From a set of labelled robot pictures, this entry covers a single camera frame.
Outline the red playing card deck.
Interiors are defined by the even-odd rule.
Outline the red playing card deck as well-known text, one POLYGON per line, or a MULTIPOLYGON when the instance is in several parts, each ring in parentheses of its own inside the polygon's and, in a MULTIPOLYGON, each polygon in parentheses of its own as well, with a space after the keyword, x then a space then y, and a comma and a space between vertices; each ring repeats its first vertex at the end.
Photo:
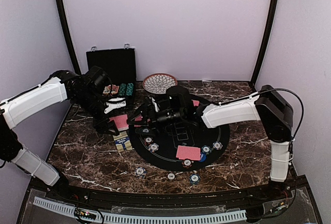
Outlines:
POLYGON ((118 115, 110 118, 111 121, 115 122, 118 131, 125 131, 129 129, 129 125, 127 124, 127 119, 128 119, 127 114, 118 115))

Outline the blue small blind button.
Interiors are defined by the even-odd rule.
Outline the blue small blind button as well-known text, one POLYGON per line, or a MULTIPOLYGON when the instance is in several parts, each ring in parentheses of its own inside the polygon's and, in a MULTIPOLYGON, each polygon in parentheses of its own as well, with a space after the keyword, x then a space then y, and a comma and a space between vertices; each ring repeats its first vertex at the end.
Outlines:
POLYGON ((200 162, 204 162, 206 160, 206 154, 201 153, 200 162))

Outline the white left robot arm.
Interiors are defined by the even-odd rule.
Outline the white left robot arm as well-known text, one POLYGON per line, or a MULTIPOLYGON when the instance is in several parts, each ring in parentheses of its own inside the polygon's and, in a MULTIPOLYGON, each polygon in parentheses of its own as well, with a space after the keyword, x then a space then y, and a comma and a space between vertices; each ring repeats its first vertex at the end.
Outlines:
POLYGON ((73 197, 73 190, 63 181, 61 172, 33 153, 18 138, 20 125, 37 129, 42 122, 38 117, 51 121, 50 109, 65 101, 79 105, 93 118, 93 128, 101 134, 118 135, 119 131, 110 114, 126 106, 124 97, 103 94, 111 85, 106 72, 94 66, 85 74, 70 70, 58 70, 44 82, 11 98, 1 101, 1 160, 16 165, 53 187, 53 193, 62 201, 73 197))

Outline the red card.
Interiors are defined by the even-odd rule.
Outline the red card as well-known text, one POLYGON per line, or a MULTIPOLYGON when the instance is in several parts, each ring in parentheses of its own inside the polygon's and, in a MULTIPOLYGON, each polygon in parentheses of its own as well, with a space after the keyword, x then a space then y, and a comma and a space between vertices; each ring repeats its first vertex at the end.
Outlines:
POLYGON ((192 102, 193 102, 193 105, 194 105, 195 107, 198 107, 199 104, 200 104, 200 102, 199 102, 198 100, 193 100, 192 102))

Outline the brown white chip stack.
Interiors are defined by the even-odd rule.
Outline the brown white chip stack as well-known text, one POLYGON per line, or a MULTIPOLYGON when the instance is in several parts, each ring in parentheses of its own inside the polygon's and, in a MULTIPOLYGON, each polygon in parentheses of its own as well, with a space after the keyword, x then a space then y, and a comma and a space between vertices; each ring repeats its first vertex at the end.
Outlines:
POLYGON ((170 181, 174 180, 175 179, 175 174, 174 173, 168 173, 167 174, 167 179, 170 180, 170 181))

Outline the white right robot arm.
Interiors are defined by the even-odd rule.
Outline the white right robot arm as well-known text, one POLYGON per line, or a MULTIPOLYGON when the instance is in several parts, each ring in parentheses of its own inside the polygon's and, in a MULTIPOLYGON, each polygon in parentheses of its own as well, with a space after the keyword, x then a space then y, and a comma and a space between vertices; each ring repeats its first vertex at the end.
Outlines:
POLYGON ((293 108, 269 85, 220 103, 173 86, 161 97, 147 97, 127 123, 137 153, 176 172, 205 168, 227 155, 234 141, 262 136, 269 142, 272 181, 264 196, 275 200, 284 191, 292 158, 293 108))

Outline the blue tan chip stack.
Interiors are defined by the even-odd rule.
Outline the blue tan chip stack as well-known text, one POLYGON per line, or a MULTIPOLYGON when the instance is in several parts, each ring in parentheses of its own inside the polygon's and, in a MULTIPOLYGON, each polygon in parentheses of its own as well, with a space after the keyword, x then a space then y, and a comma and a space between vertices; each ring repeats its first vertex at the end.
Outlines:
POLYGON ((145 178, 146 177, 146 170, 143 167, 137 167, 134 171, 134 174, 138 178, 145 178))

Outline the red cards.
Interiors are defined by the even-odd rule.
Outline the red cards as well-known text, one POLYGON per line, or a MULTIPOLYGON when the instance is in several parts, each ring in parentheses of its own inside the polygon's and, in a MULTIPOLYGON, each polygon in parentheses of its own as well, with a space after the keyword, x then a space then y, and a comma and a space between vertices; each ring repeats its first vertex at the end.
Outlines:
POLYGON ((200 161, 201 159, 201 149, 195 146, 182 146, 177 147, 176 158, 180 160, 193 160, 200 161))
POLYGON ((136 122, 134 127, 141 127, 145 125, 145 119, 141 115, 137 116, 134 120, 136 122))

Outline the blue green chip stack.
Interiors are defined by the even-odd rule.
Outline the blue green chip stack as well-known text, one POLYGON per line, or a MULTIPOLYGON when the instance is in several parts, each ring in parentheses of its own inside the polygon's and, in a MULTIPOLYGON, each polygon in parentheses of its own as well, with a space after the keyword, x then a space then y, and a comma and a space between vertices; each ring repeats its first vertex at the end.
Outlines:
POLYGON ((194 173, 189 176, 190 184, 197 185, 200 182, 201 178, 198 174, 194 173))

